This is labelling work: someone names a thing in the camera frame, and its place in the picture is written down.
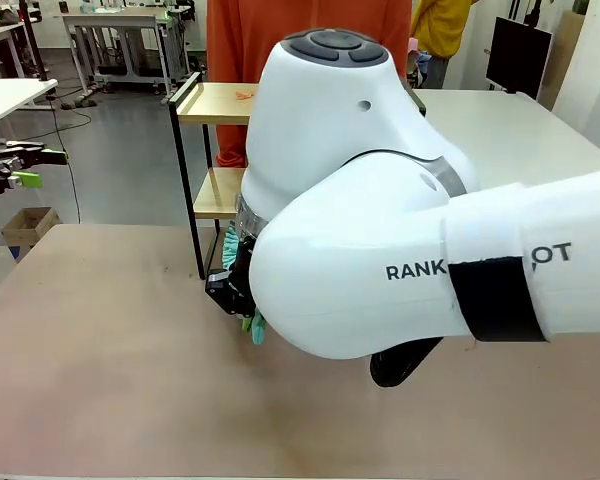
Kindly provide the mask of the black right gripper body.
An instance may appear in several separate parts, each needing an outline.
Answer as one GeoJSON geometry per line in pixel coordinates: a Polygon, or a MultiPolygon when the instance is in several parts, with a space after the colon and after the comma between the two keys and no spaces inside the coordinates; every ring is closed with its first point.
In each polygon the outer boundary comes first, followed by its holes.
{"type": "Polygon", "coordinates": [[[247,236],[238,243],[237,255],[228,269],[211,269],[205,293],[227,314],[253,318],[256,310],[249,283],[249,267],[256,238],[247,236]]]}

